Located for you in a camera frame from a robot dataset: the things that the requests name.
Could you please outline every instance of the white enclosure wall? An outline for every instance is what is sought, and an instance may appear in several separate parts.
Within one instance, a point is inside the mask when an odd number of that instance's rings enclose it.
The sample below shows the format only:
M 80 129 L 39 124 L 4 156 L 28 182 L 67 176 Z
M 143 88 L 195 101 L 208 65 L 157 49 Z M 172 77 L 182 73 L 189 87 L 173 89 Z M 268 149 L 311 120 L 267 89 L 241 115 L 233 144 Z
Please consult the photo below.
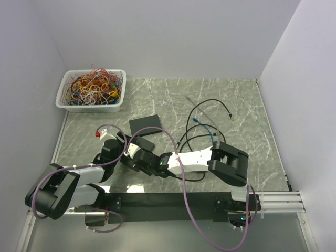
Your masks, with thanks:
M 336 1 L 302 0 L 260 79 L 280 155 L 321 251 L 335 251 Z
M 299 0 L 31 0 L 68 69 L 259 78 Z
M 25 195 L 55 148 L 66 67 L 29 1 L 1 1 L 0 23 L 0 250 L 8 252 L 27 217 Z

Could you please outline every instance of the tangled wires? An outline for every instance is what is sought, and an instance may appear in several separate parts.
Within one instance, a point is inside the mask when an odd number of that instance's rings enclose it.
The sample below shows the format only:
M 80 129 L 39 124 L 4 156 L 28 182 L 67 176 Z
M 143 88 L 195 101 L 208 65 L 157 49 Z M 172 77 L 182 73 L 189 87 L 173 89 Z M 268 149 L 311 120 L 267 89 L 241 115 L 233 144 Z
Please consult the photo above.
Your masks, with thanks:
M 108 105 L 120 101 L 123 77 L 116 73 L 97 69 L 91 73 L 72 78 L 66 92 L 69 105 Z

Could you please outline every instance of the white bin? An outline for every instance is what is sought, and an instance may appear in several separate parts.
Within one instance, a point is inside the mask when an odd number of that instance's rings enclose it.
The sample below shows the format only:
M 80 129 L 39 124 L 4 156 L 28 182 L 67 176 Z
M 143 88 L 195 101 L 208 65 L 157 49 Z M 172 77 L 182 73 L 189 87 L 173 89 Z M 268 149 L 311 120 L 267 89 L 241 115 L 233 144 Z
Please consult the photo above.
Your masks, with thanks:
M 72 77 L 81 76 L 92 72 L 92 70 L 71 70 L 67 71 L 62 79 L 61 85 L 58 89 L 56 96 L 56 106 L 64 108 L 70 112 L 118 112 L 122 105 L 125 88 L 126 88 L 126 72 L 124 70 L 111 70 L 106 69 L 107 72 L 112 72 L 118 76 L 122 76 L 121 96 L 120 101 L 117 104 L 112 105 L 69 105 L 66 101 L 66 92 L 71 85 Z

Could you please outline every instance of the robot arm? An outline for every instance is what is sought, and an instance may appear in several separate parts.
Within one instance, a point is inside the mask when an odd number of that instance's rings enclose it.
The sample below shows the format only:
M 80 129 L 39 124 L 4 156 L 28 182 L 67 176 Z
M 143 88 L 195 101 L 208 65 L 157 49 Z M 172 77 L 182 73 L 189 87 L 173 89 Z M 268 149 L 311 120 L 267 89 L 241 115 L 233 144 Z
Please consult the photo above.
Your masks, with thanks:
M 124 143 L 112 136 L 103 134 L 104 141 L 101 153 L 94 164 L 103 164 L 118 157 Z M 141 138 L 134 138 L 129 149 L 120 162 L 127 167 L 142 171 L 147 175 L 168 177 L 181 173 L 180 165 L 175 153 L 163 153 L 157 156 L 151 152 L 154 144 Z M 211 148 L 201 151 L 178 154 L 184 164 L 185 172 L 210 171 L 231 186 L 232 199 L 246 200 L 248 154 L 226 143 L 217 142 Z M 93 183 L 104 182 L 114 171 L 116 162 L 102 167 L 89 167 L 81 170 L 64 171 L 50 177 L 37 194 L 36 209 L 52 219 L 58 219 L 71 208 L 81 205 L 99 206 L 105 192 Z M 48 173 L 62 168 L 51 164 L 46 168 L 37 183 L 31 188 L 25 198 L 27 206 L 32 205 L 32 198 L 37 184 Z

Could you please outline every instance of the black pad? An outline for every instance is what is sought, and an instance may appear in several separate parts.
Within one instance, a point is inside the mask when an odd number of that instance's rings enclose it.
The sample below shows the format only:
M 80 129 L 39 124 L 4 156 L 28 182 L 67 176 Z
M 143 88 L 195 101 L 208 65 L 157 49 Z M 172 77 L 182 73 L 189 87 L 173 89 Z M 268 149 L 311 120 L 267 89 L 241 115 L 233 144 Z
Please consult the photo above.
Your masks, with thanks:
M 146 149 L 148 151 L 152 151 L 155 147 L 155 144 L 146 140 L 145 138 L 142 138 L 141 136 L 138 136 L 136 138 L 136 145 L 139 146 L 142 149 Z
M 162 128 L 159 116 L 157 114 L 151 115 L 150 117 L 138 118 L 130 121 L 131 133 L 134 135 L 138 130 L 141 130 L 145 127 L 159 127 Z M 157 129 L 147 129 L 142 131 L 139 135 L 150 135 L 158 132 L 162 132 L 162 130 Z

